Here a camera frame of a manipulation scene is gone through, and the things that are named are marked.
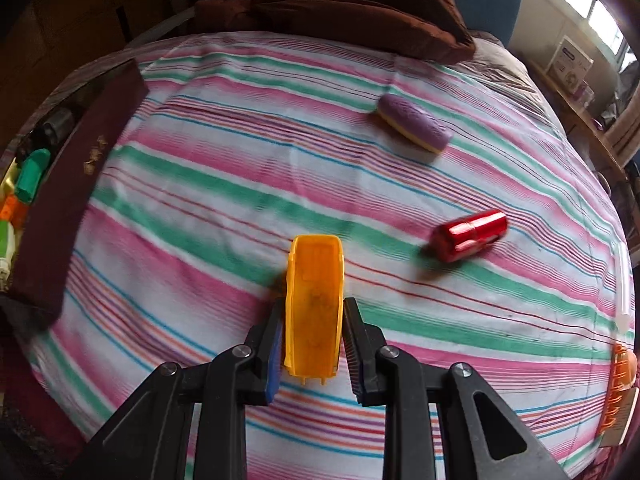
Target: brown blanket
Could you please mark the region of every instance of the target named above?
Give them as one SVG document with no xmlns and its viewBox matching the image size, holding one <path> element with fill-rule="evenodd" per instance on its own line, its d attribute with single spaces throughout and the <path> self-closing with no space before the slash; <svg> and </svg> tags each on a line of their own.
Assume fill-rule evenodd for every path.
<svg viewBox="0 0 640 480">
<path fill-rule="evenodd" d="M 453 0 L 203 0 L 194 25 L 345 41 L 443 64 L 476 50 Z"/>
</svg>

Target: white wall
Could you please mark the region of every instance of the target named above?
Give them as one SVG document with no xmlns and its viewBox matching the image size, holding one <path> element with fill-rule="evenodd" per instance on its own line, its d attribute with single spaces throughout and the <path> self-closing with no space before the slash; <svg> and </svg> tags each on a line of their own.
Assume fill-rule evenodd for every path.
<svg viewBox="0 0 640 480">
<path fill-rule="evenodd" d="M 565 0 L 522 0 L 508 47 L 545 68 L 563 36 L 571 38 L 593 59 L 585 79 L 596 94 L 589 111 L 598 115 L 616 88 L 618 74 L 612 64 L 615 59 L 587 21 Z"/>
</svg>

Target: white tube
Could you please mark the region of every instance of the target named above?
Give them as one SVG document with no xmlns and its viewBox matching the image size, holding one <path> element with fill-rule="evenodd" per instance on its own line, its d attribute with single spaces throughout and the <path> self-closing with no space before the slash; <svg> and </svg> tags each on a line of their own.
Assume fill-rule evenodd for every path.
<svg viewBox="0 0 640 480">
<path fill-rule="evenodd" d="M 616 325 L 618 333 L 626 335 L 631 328 L 631 294 L 629 291 L 629 251 L 624 242 L 620 242 L 616 248 Z"/>
</svg>

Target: cardboard box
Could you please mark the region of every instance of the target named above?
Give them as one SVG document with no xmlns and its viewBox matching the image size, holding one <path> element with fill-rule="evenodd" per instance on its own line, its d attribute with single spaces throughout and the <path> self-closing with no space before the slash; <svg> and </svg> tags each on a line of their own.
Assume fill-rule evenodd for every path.
<svg viewBox="0 0 640 480">
<path fill-rule="evenodd" d="M 573 94 L 592 65 L 593 59 L 565 36 L 558 45 L 546 71 L 569 94 Z"/>
</svg>

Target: metal screw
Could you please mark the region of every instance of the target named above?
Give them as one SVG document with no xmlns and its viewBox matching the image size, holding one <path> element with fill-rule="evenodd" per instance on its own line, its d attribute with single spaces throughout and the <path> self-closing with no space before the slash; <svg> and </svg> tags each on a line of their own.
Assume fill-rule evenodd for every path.
<svg viewBox="0 0 640 480">
<path fill-rule="evenodd" d="M 251 355 L 251 347 L 249 345 L 234 346 L 232 352 L 236 357 L 249 357 Z"/>
<path fill-rule="evenodd" d="M 395 346 L 391 345 L 381 346 L 378 351 L 382 357 L 387 357 L 389 359 L 394 359 L 400 355 L 400 351 Z"/>
<path fill-rule="evenodd" d="M 453 371 L 463 377 L 469 377 L 473 373 L 471 366 L 466 363 L 457 363 L 453 367 Z"/>
<path fill-rule="evenodd" d="M 178 365 L 176 363 L 162 363 L 160 365 L 160 373 L 162 375 L 173 375 L 178 371 Z"/>
</svg>

